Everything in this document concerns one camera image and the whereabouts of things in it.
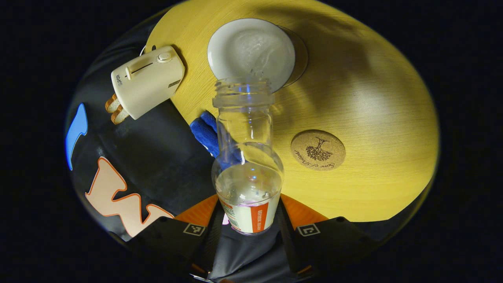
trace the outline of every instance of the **water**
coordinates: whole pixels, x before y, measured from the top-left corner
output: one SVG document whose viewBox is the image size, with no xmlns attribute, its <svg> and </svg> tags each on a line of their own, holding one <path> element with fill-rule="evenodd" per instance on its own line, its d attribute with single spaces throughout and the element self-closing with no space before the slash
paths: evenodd
<svg viewBox="0 0 503 283">
<path fill-rule="evenodd" d="M 225 169 L 215 181 L 223 201 L 237 206 L 258 206 L 281 190 L 281 176 L 275 170 L 253 163 Z"/>
</svg>

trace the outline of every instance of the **blue shape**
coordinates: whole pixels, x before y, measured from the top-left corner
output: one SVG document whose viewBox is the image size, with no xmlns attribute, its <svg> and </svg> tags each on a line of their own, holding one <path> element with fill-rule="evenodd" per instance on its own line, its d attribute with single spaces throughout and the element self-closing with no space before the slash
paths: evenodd
<svg viewBox="0 0 503 283">
<path fill-rule="evenodd" d="M 77 113 L 75 118 L 71 122 L 68 133 L 66 133 L 65 147 L 66 147 L 66 161 L 68 161 L 68 167 L 73 170 L 71 165 L 71 154 L 73 153 L 73 148 L 77 143 L 78 137 L 83 134 L 88 133 L 88 118 L 86 116 L 86 110 L 84 109 L 84 103 L 81 103 L 77 108 Z"/>
</svg>

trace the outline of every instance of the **black background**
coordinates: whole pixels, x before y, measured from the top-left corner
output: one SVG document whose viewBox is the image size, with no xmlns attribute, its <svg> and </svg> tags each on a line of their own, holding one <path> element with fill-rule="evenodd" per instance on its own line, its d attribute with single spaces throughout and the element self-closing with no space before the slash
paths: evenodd
<svg viewBox="0 0 503 283">
<path fill-rule="evenodd" d="M 12 207 L 6 205 L 12 222 L 4 230 L 9 265 L 3 268 L 11 281 L 181 282 L 162 266 L 146 266 L 87 215 L 71 187 L 63 144 L 66 107 L 80 76 L 121 34 L 172 3 L 3 4 L 3 97 L 14 100 L 3 111 L 5 172 L 13 179 L 4 186 L 12 196 Z M 335 279 L 496 282 L 502 270 L 496 234 L 501 184 L 490 180 L 502 158 L 496 81 L 502 78 L 501 2 L 330 4 L 376 30 L 411 61 L 431 91 L 442 131 L 437 178 L 419 212 Z"/>
</svg>

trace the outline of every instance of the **bottle label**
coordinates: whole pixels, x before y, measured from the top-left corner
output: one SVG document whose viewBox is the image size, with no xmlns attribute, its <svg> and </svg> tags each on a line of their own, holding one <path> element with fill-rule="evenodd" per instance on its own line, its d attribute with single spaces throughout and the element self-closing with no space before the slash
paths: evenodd
<svg viewBox="0 0 503 283">
<path fill-rule="evenodd" d="M 229 218 L 230 224 L 244 233 L 258 233 L 267 229 L 274 219 L 280 193 L 258 206 L 230 205 L 220 199 L 222 207 Z"/>
</svg>

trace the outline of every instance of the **round table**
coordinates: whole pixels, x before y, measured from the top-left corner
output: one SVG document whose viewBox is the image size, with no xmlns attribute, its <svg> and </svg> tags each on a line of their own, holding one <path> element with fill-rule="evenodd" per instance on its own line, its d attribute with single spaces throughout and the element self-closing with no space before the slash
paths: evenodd
<svg viewBox="0 0 503 283">
<path fill-rule="evenodd" d="M 428 90 L 413 66 L 375 31 L 315 0 L 189 0 L 159 21 L 146 52 L 172 45 L 186 74 L 172 102 L 191 123 L 212 106 L 216 81 L 207 45 L 225 23 L 258 18 L 297 34 L 308 65 L 295 83 L 275 93 L 274 149 L 285 167 L 282 193 L 331 219 L 387 220 L 432 181 L 439 124 Z M 346 149 L 341 166 L 314 171 L 299 164 L 292 138 L 318 129 Z"/>
</svg>

